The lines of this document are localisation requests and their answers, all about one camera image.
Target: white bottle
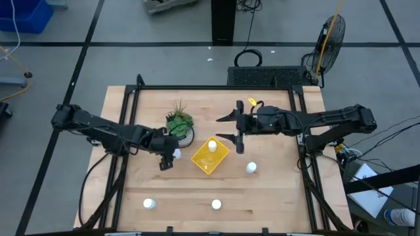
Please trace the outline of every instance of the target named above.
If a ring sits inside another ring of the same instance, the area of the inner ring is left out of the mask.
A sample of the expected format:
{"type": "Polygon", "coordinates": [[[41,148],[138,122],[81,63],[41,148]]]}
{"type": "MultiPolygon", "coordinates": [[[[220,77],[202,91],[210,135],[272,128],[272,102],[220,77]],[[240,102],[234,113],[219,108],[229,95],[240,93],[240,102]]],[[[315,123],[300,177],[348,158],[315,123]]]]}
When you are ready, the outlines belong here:
{"type": "Polygon", "coordinates": [[[213,200],[211,203],[211,207],[213,207],[213,210],[218,210],[222,207],[222,202],[218,199],[213,200]]]}
{"type": "Polygon", "coordinates": [[[250,162],[247,165],[247,172],[252,174],[255,172],[255,170],[257,169],[257,164],[255,164],[254,162],[250,162]]]}
{"type": "Polygon", "coordinates": [[[383,213],[385,220],[392,226],[414,227],[415,214],[408,209],[392,209],[383,213]]]}
{"type": "Polygon", "coordinates": [[[173,156],[175,157],[175,159],[180,159],[182,157],[181,154],[181,150],[179,148],[177,148],[174,152],[173,152],[173,156]]]}
{"type": "Polygon", "coordinates": [[[211,141],[209,142],[209,151],[210,151],[210,152],[215,152],[215,151],[216,151],[216,149],[217,149],[217,144],[216,144],[216,141],[211,140],[211,141]]]}
{"type": "Polygon", "coordinates": [[[153,199],[145,199],[143,201],[143,206],[146,209],[153,209],[156,207],[156,201],[153,199]]]}

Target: yellow tray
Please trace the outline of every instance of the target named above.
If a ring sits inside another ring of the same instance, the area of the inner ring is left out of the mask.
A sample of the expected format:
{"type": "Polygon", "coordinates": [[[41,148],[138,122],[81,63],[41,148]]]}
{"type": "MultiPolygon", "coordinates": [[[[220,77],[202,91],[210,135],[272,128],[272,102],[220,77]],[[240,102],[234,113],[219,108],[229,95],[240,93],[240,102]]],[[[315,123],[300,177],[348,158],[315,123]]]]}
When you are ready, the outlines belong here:
{"type": "Polygon", "coordinates": [[[215,137],[210,137],[196,154],[191,157],[191,160],[202,169],[206,174],[211,174],[216,167],[222,162],[224,157],[228,155],[229,149],[218,141],[215,137]],[[217,149],[215,152],[209,151],[209,142],[216,141],[217,149]]]}

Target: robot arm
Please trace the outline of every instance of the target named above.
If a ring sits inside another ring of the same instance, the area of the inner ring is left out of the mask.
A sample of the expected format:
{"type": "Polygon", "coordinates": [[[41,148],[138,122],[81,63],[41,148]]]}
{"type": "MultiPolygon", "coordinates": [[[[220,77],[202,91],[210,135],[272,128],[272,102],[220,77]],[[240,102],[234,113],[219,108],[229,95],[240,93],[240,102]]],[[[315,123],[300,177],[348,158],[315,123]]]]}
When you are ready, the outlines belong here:
{"type": "Polygon", "coordinates": [[[299,142],[309,154],[324,150],[325,146],[333,141],[340,140],[352,133],[369,134],[377,125],[370,109],[355,105],[344,109],[325,111],[319,113],[303,113],[301,111],[286,111],[274,106],[261,104],[256,113],[255,107],[250,114],[243,113],[243,102],[236,101],[237,109],[225,117],[217,119],[218,122],[236,121],[238,135],[216,134],[232,141],[236,145],[236,152],[243,153],[243,135],[284,134],[298,136],[306,134],[309,128],[333,126],[320,135],[305,135],[299,142]]]}
{"type": "Polygon", "coordinates": [[[173,167],[173,152],[178,139],[166,134],[166,128],[149,128],[142,125],[120,125],[91,115],[77,105],[58,105],[51,120],[53,129],[79,132],[102,143],[107,153],[128,155],[131,148],[161,155],[160,170],[173,167]]]}

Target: concrete floor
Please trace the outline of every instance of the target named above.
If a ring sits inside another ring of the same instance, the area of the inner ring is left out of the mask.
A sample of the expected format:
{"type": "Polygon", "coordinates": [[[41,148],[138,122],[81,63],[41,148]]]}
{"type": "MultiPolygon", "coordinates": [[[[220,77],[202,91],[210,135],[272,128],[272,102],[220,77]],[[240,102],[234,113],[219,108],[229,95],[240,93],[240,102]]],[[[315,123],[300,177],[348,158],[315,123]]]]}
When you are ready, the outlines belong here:
{"type": "MultiPolygon", "coordinates": [[[[420,2],[387,1],[403,38],[420,42],[420,2]]],[[[319,30],[337,4],[334,0],[265,0],[255,14],[252,42],[315,42],[319,30]]],[[[22,34],[26,42],[84,42],[98,0],[71,0],[69,9],[54,13],[40,35],[22,34]]],[[[340,14],[346,20],[347,43],[398,43],[389,20],[377,0],[345,1],[340,14]]],[[[246,41],[250,13],[237,13],[235,41],[246,41]]],[[[16,41],[14,33],[0,32],[1,42],[16,41]]],[[[168,10],[149,16],[139,0],[105,0],[92,42],[201,42],[211,41],[210,0],[193,7],[168,10]]],[[[401,47],[343,47],[326,75],[322,91],[327,109],[355,103],[371,108],[378,131],[409,117],[420,115],[419,85],[401,47]]],[[[264,66],[299,64],[310,47],[252,47],[260,50],[264,66]]],[[[242,47],[89,47],[76,84],[72,103],[93,114],[102,109],[107,86],[135,82],[141,73],[148,85],[224,85],[228,66],[242,47]]],[[[420,63],[420,48],[410,48],[420,63]]],[[[20,47],[15,56],[33,72],[33,85],[22,96],[9,101],[14,116],[0,133],[0,234],[16,231],[35,176],[52,133],[50,120],[63,101],[81,47],[20,47]]],[[[240,64],[256,64],[243,56],[240,64]]],[[[1,76],[22,76],[11,62],[0,62],[1,76]]],[[[17,88],[0,87],[2,97],[17,88]]],[[[398,130],[416,121],[407,122],[398,130]]],[[[390,168],[420,163],[414,154],[417,131],[412,128],[367,158],[379,158],[390,168]]],[[[361,151],[385,135],[362,142],[361,151]]],[[[353,144],[363,138],[351,135],[353,144]]],[[[91,146],[83,138],[63,133],[34,208],[26,233],[71,230],[79,189],[87,170],[91,146]]],[[[375,170],[385,171],[372,166],[375,170]]]]}

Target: white paper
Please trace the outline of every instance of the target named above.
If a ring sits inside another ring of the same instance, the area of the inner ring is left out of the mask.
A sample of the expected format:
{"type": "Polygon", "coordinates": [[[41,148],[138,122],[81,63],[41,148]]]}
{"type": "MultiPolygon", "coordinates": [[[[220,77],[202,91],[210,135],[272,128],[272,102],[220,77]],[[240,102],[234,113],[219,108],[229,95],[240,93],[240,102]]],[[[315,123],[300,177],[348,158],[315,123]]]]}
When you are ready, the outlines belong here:
{"type": "MultiPolygon", "coordinates": [[[[355,177],[364,179],[375,175],[377,175],[376,172],[364,163],[355,174],[355,177]]],[[[394,188],[392,187],[383,187],[379,190],[387,195],[390,195],[393,189],[394,188]]],[[[377,217],[378,213],[381,211],[383,205],[387,201],[387,197],[376,192],[375,190],[351,193],[348,194],[348,196],[374,218],[377,217]]]]}

